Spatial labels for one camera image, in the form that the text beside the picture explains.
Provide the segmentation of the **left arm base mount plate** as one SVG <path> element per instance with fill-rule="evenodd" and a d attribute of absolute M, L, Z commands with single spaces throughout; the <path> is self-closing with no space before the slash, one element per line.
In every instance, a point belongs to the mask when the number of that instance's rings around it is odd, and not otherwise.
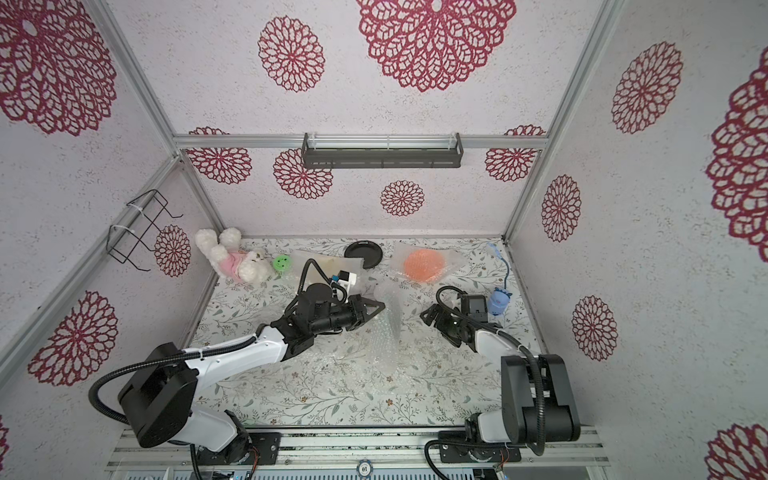
<path fill-rule="evenodd" d="M 255 432 L 238 435 L 219 452 L 198 447 L 196 461 L 201 466 L 274 465 L 281 440 L 282 435 L 278 432 Z"/>

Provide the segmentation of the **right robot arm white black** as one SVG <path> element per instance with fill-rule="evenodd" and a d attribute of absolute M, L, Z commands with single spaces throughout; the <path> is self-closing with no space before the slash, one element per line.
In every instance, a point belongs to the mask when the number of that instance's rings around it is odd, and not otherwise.
<path fill-rule="evenodd" d="M 556 354 L 535 354 L 520 340 L 488 319 L 486 298 L 455 286 L 442 286 L 435 303 L 420 314 L 453 346 L 466 345 L 499 368 L 500 408 L 471 415 L 464 432 L 441 432 L 423 447 L 425 461 L 439 479 L 448 476 L 432 459 L 498 464 L 497 470 L 521 460 L 525 447 L 542 456 L 551 443 L 575 442 L 581 421 L 566 364 Z"/>

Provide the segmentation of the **white plush bunny pink dress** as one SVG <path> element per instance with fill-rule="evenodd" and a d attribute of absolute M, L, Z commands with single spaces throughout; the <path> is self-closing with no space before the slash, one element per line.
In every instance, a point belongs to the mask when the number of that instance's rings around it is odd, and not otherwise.
<path fill-rule="evenodd" d="M 272 276 L 272 266 L 261 248 L 243 250 L 242 233 L 227 228 L 218 234 L 213 229 L 200 229 L 195 244 L 221 279 L 249 285 L 261 284 Z"/>

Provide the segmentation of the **yellow plate in bubble wrap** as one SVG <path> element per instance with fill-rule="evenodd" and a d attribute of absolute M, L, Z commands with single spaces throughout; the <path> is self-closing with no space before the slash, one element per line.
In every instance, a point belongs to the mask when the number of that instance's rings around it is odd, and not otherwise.
<path fill-rule="evenodd" d="M 291 266 L 287 276 L 295 283 L 300 280 L 306 261 L 314 259 L 326 276 L 329 278 L 336 276 L 349 294 L 360 293 L 363 290 L 364 261 L 362 258 L 335 257 L 302 250 L 294 250 L 289 257 Z"/>

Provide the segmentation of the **dark grey plate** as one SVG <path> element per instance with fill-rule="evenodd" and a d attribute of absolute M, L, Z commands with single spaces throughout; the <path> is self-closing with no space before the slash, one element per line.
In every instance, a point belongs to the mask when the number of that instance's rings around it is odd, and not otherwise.
<path fill-rule="evenodd" d="M 363 268 L 365 270 L 370 270 L 381 263 L 384 253 L 382 247 L 376 242 L 359 240 L 349 244 L 345 248 L 344 257 L 361 259 L 363 261 Z"/>

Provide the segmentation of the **green round toy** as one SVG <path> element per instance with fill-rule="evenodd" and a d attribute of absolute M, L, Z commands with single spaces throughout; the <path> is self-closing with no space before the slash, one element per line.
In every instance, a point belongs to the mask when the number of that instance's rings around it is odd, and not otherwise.
<path fill-rule="evenodd" d="M 272 261 L 272 266 L 274 270 L 278 273 L 285 273 L 291 270 L 292 268 L 292 258 L 289 255 L 282 254 L 276 256 Z"/>

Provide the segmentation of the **clear bubble wrap sheet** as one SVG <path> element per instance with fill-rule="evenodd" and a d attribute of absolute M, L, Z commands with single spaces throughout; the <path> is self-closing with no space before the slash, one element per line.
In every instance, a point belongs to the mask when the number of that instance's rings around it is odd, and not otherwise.
<path fill-rule="evenodd" d="M 371 342 L 325 340 L 306 355 L 215 386 L 214 395 L 255 425 L 458 425 L 499 407 L 498 369 L 437 334 Z"/>

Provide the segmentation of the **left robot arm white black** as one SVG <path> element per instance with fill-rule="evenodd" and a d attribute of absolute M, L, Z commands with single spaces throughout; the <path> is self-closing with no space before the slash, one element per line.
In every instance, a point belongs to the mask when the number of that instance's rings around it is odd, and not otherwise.
<path fill-rule="evenodd" d="M 282 315 L 254 333 L 203 348 L 156 347 L 142 362 L 96 380 L 88 391 L 101 415 L 131 427 L 139 445 L 202 447 L 236 462 L 253 451 L 247 429 L 230 412 L 199 406 L 200 391 L 264 365 L 292 359 L 319 336 L 351 332 L 382 313 L 383 302 L 351 295 L 327 274 L 319 283 L 301 280 Z"/>

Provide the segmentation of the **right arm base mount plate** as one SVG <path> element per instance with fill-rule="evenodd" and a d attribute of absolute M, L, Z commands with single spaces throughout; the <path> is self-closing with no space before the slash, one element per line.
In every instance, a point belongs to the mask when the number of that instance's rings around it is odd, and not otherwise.
<path fill-rule="evenodd" d="M 440 431 L 438 450 L 443 463 L 517 463 L 522 459 L 520 450 L 511 446 L 491 445 L 468 440 L 464 434 Z"/>

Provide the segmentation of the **aluminium front rail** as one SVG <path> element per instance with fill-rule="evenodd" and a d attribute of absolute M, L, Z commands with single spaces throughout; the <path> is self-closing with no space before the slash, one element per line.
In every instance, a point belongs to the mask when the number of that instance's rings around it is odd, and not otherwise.
<path fill-rule="evenodd" d="M 258 469 L 350 469 L 367 460 L 376 470 L 384 468 L 425 467 L 424 445 L 437 438 L 440 431 L 459 432 L 461 427 L 284 427 L 252 428 L 249 433 L 278 432 L 282 435 L 279 453 L 274 465 L 260 465 Z M 541 456 L 524 446 L 522 459 L 506 463 L 506 468 L 520 467 L 608 467 L 607 451 L 594 427 L 584 427 L 575 442 L 553 442 Z M 494 463 L 459 463 L 474 468 L 490 467 Z M 107 473 L 128 471 L 190 470 L 189 449 L 174 444 L 161 444 L 145 449 L 139 446 L 135 435 L 124 431 L 104 467 Z"/>

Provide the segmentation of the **orange plate in bubble wrap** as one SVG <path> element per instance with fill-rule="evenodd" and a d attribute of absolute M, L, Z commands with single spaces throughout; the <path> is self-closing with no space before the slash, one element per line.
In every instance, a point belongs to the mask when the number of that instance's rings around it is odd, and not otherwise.
<path fill-rule="evenodd" d="M 456 250 L 417 247 L 398 242 L 390 261 L 392 271 L 416 283 L 433 284 L 458 272 L 468 259 Z"/>

